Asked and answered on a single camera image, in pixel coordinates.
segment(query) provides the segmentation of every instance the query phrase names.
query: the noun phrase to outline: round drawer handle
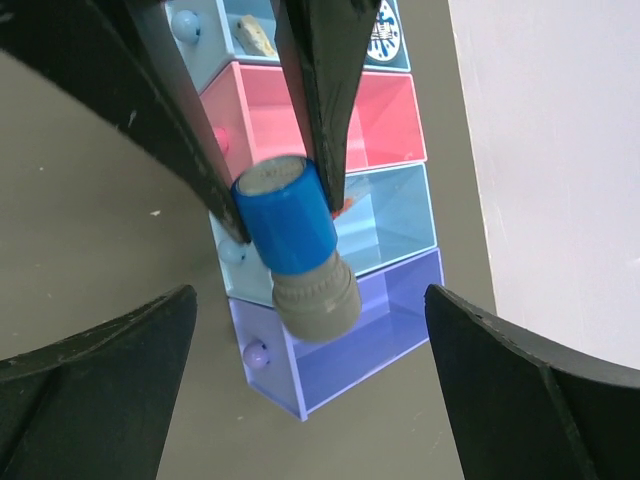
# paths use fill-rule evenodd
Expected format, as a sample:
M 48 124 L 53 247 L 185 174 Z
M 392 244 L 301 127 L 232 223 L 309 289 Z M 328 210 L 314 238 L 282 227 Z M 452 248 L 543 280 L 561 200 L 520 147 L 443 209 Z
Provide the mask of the round drawer handle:
M 269 351 L 260 340 L 255 340 L 244 347 L 242 360 L 252 370 L 261 370 L 269 364 Z
M 247 249 L 244 245 L 225 239 L 218 245 L 218 255 L 224 263 L 239 265 L 247 258 Z
M 221 127 L 213 127 L 213 134 L 216 137 L 222 156 L 225 156 L 229 153 L 229 135 L 227 131 Z
M 195 45 L 200 39 L 200 19 L 191 10 L 180 10 L 171 19 L 171 31 L 181 42 Z

